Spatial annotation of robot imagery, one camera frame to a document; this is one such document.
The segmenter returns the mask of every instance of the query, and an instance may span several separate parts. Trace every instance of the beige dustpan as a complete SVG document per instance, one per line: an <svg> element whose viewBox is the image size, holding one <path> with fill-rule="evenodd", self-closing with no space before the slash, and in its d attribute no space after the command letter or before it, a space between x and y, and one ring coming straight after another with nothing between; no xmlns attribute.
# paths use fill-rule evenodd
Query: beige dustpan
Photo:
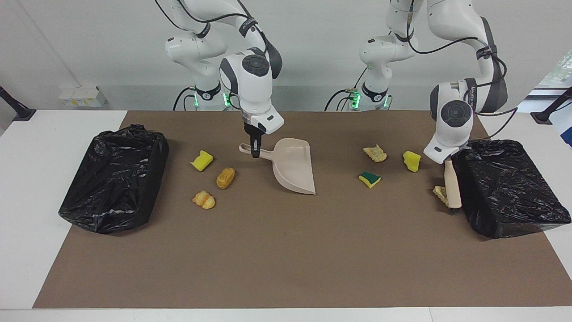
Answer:
<svg viewBox="0 0 572 322"><path fill-rule="evenodd" d="M248 144L241 144L242 153L251 154ZM276 180L286 189L301 194L315 195L310 144L298 139L281 139L274 151L260 149L260 157L272 161Z"/></svg>

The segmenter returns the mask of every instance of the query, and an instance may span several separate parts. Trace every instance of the trash bag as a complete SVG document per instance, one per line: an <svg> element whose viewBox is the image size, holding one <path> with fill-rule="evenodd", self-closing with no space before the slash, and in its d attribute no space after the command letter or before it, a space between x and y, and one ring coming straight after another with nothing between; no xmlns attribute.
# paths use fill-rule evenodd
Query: trash bag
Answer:
<svg viewBox="0 0 572 322"><path fill-rule="evenodd" d="M490 238L537 233L570 223L522 145L480 140L452 157L463 210L471 227Z"/></svg>
<svg viewBox="0 0 572 322"><path fill-rule="evenodd" d="M100 234L149 221L169 144L161 133L131 125L97 135L71 183L59 215Z"/></svg>

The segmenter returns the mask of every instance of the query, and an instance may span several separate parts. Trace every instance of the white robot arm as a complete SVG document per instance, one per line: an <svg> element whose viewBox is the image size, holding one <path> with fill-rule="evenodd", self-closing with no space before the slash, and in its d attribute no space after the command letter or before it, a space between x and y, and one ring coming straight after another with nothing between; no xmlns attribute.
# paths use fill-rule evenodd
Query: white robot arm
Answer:
<svg viewBox="0 0 572 322"><path fill-rule="evenodd" d="M219 76L223 85L238 96L244 128L251 136L252 156L258 158L262 135L274 133L284 125L271 100L272 80L282 69L280 53L240 0L172 0L172 9L174 20L191 35L167 41L169 56L200 75L197 79L201 81L196 81L196 87L203 101L211 100L221 91ZM216 68L220 72L215 72L205 61L227 50L222 37L210 28L211 22L236 27L251 46L244 52L224 57ZM208 90L201 88L203 83Z"/></svg>
<svg viewBox="0 0 572 322"><path fill-rule="evenodd" d="M423 53L415 49L418 40L413 28L423 2L390 1L386 24L391 35L372 38L363 45L360 57L368 71L359 88L360 110L382 104L392 77L389 62ZM471 0L428 0L427 18L431 32L437 37L473 47L480 67L480 76L439 84L431 93L431 115L437 125L424 153L442 164L467 144L474 112L497 111L506 103L507 91L501 70L504 63L496 55L491 29L486 19L477 15Z"/></svg>

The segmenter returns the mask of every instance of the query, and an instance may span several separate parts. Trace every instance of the black plastic bag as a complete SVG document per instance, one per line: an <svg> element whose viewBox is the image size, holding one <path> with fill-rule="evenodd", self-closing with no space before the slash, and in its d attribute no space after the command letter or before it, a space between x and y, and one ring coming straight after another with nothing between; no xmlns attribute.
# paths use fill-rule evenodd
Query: black plastic bag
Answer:
<svg viewBox="0 0 572 322"><path fill-rule="evenodd" d="M537 233L570 223L522 145L481 140L453 159L471 227L490 238Z"/></svg>
<svg viewBox="0 0 572 322"><path fill-rule="evenodd" d="M100 234L149 221L161 187L169 144L161 133L131 125L94 137L59 215Z"/></svg>

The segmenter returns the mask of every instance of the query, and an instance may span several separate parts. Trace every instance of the white table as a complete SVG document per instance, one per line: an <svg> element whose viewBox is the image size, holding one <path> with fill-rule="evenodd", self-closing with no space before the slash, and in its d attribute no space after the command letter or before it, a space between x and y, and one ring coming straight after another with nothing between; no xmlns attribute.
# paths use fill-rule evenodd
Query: white table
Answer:
<svg viewBox="0 0 572 322"><path fill-rule="evenodd" d="M91 139L125 111L38 111L0 136L0 321L570 321L564 308L32 310L70 224L57 216ZM504 117L482 118L489 133ZM520 141L572 210L572 150L553 127L516 115L497 139ZM572 226L546 233L572 276Z"/></svg>

